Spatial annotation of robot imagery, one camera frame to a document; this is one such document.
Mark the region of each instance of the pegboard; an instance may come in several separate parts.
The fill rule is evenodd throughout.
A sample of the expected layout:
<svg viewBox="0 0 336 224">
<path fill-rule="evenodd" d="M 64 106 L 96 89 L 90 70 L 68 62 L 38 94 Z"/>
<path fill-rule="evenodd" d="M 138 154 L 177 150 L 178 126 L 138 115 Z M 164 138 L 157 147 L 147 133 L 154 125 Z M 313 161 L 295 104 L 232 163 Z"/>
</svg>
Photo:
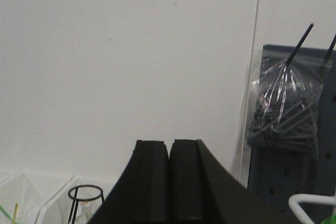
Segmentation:
<svg viewBox="0 0 336 224">
<path fill-rule="evenodd" d="M 265 45 L 264 50 L 285 52 L 294 47 Z M 300 54 L 323 58 L 327 50 L 300 48 Z M 319 103 L 319 160 L 296 152 L 253 147 L 248 189 L 285 215 L 293 216 L 288 199 L 293 194 L 334 195 L 336 186 L 336 52 Z M 315 223 L 332 214 L 332 207 L 303 205 Z"/>
</svg>

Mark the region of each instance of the black plastic object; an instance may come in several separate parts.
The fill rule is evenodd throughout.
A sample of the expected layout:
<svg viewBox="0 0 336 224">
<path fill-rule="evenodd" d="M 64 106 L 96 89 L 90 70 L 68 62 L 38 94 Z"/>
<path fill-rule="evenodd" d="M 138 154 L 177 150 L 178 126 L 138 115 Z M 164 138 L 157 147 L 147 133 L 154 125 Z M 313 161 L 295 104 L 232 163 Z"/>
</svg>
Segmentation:
<svg viewBox="0 0 336 224">
<path fill-rule="evenodd" d="M 99 191 L 99 194 L 96 195 L 95 197 L 91 197 L 91 198 L 80 198 L 78 197 L 78 190 L 80 188 L 95 188 Z M 68 196 L 70 199 L 72 199 L 72 205 L 71 205 L 71 210 L 70 210 L 70 215 L 69 215 L 69 219 L 68 219 L 68 223 L 71 222 L 71 224 L 75 223 L 76 220 L 76 215 L 77 215 L 77 209 L 78 209 L 78 202 L 80 201 L 93 201 L 96 199 L 101 199 L 101 203 L 104 203 L 104 194 L 103 194 L 103 189 L 101 189 L 99 186 L 96 185 L 79 185 L 79 186 L 75 186 L 73 188 L 71 188 L 68 191 Z"/>
<path fill-rule="evenodd" d="M 137 141 L 123 174 L 88 223 L 168 223 L 167 166 L 163 142 Z"/>
<path fill-rule="evenodd" d="M 276 212 L 247 191 L 220 165 L 202 140 L 196 142 L 206 203 L 206 223 L 299 223 Z"/>
<path fill-rule="evenodd" d="M 265 45 L 264 50 L 290 54 L 294 47 Z M 298 54 L 323 59 L 336 53 L 329 50 L 301 48 Z M 334 195 L 336 184 L 336 62 L 324 81 L 319 103 L 318 161 L 297 152 L 253 147 L 248 189 L 285 215 L 293 216 L 288 198 L 297 193 Z M 332 214 L 332 207 L 306 205 L 304 209 L 315 223 Z"/>
<path fill-rule="evenodd" d="M 172 220 L 174 223 L 204 223 L 196 142 L 175 140 L 169 164 Z"/>
</svg>

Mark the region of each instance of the black rod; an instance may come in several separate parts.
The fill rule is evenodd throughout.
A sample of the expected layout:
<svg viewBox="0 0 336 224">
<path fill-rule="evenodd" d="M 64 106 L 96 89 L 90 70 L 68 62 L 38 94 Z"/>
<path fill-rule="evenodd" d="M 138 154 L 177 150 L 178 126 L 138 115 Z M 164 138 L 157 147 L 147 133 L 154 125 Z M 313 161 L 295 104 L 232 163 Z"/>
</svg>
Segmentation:
<svg viewBox="0 0 336 224">
<path fill-rule="evenodd" d="M 313 26 L 314 26 L 313 23 L 311 23 L 311 24 L 309 25 L 309 27 L 308 27 L 308 29 L 306 30 L 306 32 L 304 33 L 303 37 L 300 39 L 299 43 L 296 45 L 294 51 L 290 54 L 290 56 L 289 56 L 288 59 L 286 60 L 286 63 L 285 63 L 286 66 L 288 66 L 288 65 L 292 62 L 294 56 L 295 56 L 296 53 L 299 51 L 300 47 L 302 46 L 302 43 L 304 42 L 304 40 L 306 39 L 306 37 L 307 37 L 308 34 L 310 33 L 310 30 L 313 28 Z"/>
<path fill-rule="evenodd" d="M 335 44 L 336 44 L 336 34 L 334 36 L 334 39 L 332 40 L 332 43 L 330 44 L 328 52 L 325 54 L 325 57 L 324 57 L 325 60 L 329 60 L 329 58 L 332 54 L 332 51 L 334 50 Z"/>
</svg>

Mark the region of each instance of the plastic bag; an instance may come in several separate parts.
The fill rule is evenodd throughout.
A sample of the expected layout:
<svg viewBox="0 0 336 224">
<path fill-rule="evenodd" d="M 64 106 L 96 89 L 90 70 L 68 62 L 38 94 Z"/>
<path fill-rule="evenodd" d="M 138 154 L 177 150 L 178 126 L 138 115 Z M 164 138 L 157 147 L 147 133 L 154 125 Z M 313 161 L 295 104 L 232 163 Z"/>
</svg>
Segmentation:
<svg viewBox="0 0 336 224">
<path fill-rule="evenodd" d="M 264 50 L 260 79 L 252 84 L 255 116 L 246 142 L 318 158 L 317 119 L 323 82 L 331 60 Z"/>
</svg>

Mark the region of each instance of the black curved holder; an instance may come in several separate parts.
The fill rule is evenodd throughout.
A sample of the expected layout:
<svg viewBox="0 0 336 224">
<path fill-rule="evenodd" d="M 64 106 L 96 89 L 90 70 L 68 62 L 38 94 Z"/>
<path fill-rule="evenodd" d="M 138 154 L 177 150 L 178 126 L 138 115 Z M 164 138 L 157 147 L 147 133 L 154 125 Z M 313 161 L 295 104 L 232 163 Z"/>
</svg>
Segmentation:
<svg viewBox="0 0 336 224">
<path fill-rule="evenodd" d="M 92 197 L 92 198 L 78 198 L 77 197 L 78 189 L 82 188 L 82 187 L 96 188 L 96 189 L 98 189 L 100 191 L 100 193 L 99 193 L 99 195 L 97 195 L 95 197 Z M 104 203 L 103 189 L 101 189 L 99 186 L 96 186 L 96 185 L 79 185 L 79 186 L 75 186 L 75 187 L 71 188 L 68 191 L 68 196 L 69 196 L 70 199 L 72 199 L 72 205 L 71 205 L 70 215 L 69 215 L 69 219 L 68 219 L 68 223 L 71 222 L 71 224 L 75 223 L 77 209 L 78 209 L 78 203 L 80 201 L 93 201 L 93 200 L 101 198 L 101 202 Z"/>
</svg>

